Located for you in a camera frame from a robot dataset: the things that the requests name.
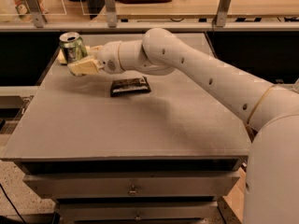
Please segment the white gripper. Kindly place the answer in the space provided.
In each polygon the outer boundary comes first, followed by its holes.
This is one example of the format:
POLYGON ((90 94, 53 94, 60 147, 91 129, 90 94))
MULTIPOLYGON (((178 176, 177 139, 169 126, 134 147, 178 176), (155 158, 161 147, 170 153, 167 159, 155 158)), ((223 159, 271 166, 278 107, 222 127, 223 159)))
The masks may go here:
POLYGON ((92 56, 69 63, 67 67, 77 77, 98 74, 103 68, 109 74, 121 74, 124 70, 119 59, 120 45, 120 41, 113 41, 106 43, 104 46, 86 46, 87 53, 92 56))

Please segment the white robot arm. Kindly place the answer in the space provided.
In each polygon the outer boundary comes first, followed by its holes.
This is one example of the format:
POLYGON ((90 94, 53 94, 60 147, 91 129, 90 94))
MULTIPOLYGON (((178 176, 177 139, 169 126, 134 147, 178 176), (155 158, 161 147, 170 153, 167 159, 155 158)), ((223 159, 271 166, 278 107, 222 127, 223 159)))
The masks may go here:
POLYGON ((299 224, 299 94, 224 63, 162 28, 140 40, 109 42, 68 65, 71 73, 177 69, 257 134, 250 146, 243 224, 299 224))

